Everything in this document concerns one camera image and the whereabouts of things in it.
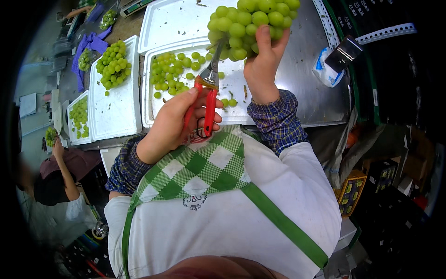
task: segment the white tray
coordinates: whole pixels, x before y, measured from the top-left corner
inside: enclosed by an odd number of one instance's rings
[[[67,108],[67,114],[66,116],[68,117],[67,122],[68,122],[68,135],[70,136],[70,141],[71,141],[71,145],[76,146],[79,144],[86,144],[86,143],[90,143],[90,142],[94,142],[92,136],[91,136],[91,109],[90,109],[90,102],[91,102],[91,98],[89,96],[89,90],[86,90],[84,93],[82,93],[79,97],[77,97],[74,101],[71,102],[71,104],[68,105]],[[82,124],[82,128],[81,128],[81,133],[84,132],[83,126],[87,125],[88,126],[88,137],[81,137],[81,138],[77,138],[77,129],[74,129],[73,132],[73,128],[74,128],[74,123],[73,123],[73,119],[70,119],[70,111],[73,109],[73,106],[75,103],[77,103],[80,99],[82,99],[83,97],[87,96],[87,122],[85,124]]]
[[[102,75],[96,71],[97,60],[92,64],[90,74],[90,95],[88,96],[91,117],[90,135],[95,141],[134,135],[140,133],[141,112],[139,103],[139,54],[136,51],[138,36],[124,41],[127,46],[126,59],[132,64],[132,74],[119,86],[109,90],[105,96],[105,87],[99,83]]]
[[[205,0],[201,4],[207,7],[198,6],[195,0],[149,3],[142,21],[138,53],[145,56],[151,50],[179,49],[185,42],[207,39],[211,14],[221,5],[236,8],[237,0]]]
[[[201,56],[205,56],[207,51],[206,47],[210,45],[207,38],[202,38],[200,41],[192,39],[190,41],[183,42],[182,45],[166,47],[158,50],[151,50],[146,53],[145,61],[144,61],[144,72],[143,72],[143,80],[142,80],[142,121],[144,127],[151,127],[157,114],[161,107],[164,105],[162,98],[165,100],[171,99],[173,96],[169,95],[167,91],[163,91],[161,93],[160,99],[155,99],[153,97],[155,90],[155,86],[150,84],[150,69],[151,64],[153,63],[153,57],[156,57],[159,54],[165,52],[171,52],[174,54],[184,53],[187,57],[191,57],[191,54],[195,51],[199,52]],[[184,82],[188,87],[194,86],[194,80],[187,80],[185,78],[187,73],[193,73],[194,76],[197,76],[207,65],[209,61],[206,61],[198,71],[193,71],[191,68],[184,68],[183,74],[180,76],[180,81]],[[226,111],[224,112],[222,109],[216,109],[215,111],[221,115],[223,118],[222,124],[243,124],[243,125],[254,125],[254,121],[246,112],[248,104],[251,102],[251,93],[249,92],[248,86],[246,84],[246,80],[243,76],[243,61],[232,62],[227,59],[224,62],[219,62],[219,71],[222,71],[225,74],[225,78],[220,80],[219,93],[217,96],[218,99],[231,99],[231,95],[229,91],[234,94],[234,99],[238,102],[235,107],[226,107]],[[244,95],[243,86],[246,85],[246,90],[248,92],[247,98]]]

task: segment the white plastic bag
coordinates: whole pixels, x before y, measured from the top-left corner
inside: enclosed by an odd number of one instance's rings
[[[90,207],[86,204],[82,192],[77,200],[68,202],[65,219],[71,222],[84,223],[89,229],[94,228],[97,222]]]
[[[345,70],[343,70],[340,73],[337,73],[330,66],[325,64],[324,61],[330,55],[331,52],[332,50],[329,49],[328,47],[324,48],[321,51],[318,59],[316,60],[316,63],[313,66],[313,72],[319,78],[319,80],[322,81],[323,84],[325,84],[328,87],[335,87],[336,85],[338,85],[338,83],[344,76]]]

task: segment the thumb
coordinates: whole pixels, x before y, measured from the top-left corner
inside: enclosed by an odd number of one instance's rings
[[[188,91],[184,91],[179,95],[176,95],[174,98],[170,99],[170,105],[174,109],[174,113],[184,116],[187,109],[193,105],[195,100],[198,97],[198,90],[195,87],[192,87]]]
[[[268,55],[273,51],[271,47],[271,35],[268,25],[260,25],[259,28],[257,28],[256,40],[259,47],[259,54]]]

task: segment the hand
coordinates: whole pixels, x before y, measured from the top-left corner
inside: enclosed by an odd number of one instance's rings
[[[257,28],[256,40],[259,55],[246,61],[243,71],[252,99],[256,103],[267,104],[279,98],[279,90],[274,84],[277,68],[289,39],[289,28],[283,30],[278,41],[271,42],[268,25]]]
[[[56,136],[56,142],[53,146],[53,155],[56,158],[56,160],[62,159],[64,151],[65,150],[63,149],[63,145],[60,142],[59,136]]]
[[[163,158],[171,150],[175,150],[183,140],[197,128],[197,119],[204,117],[206,114],[206,96],[209,93],[208,88],[203,88],[200,96],[196,88],[191,88],[188,91],[175,96],[164,104],[160,109],[153,126],[149,133],[138,143],[136,147],[136,154],[139,159],[146,164],[155,164]],[[195,111],[189,121],[187,129],[183,129],[184,115],[187,109],[195,104]],[[222,108],[223,103],[216,100],[216,108]],[[214,122],[220,123],[222,118],[215,113]],[[198,122],[198,127],[204,125],[204,119]],[[213,131],[220,129],[220,126],[214,123]]]

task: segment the digital scale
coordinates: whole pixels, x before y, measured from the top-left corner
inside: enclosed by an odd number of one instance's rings
[[[136,13],[137,11],[141,10],[145,6],[147,6],[148,3],[153,2],[154,0],[128,0],[127,4],[124,4],[121,8],[121,11],[119,14],[126,18],[130,16],[131,14]]]

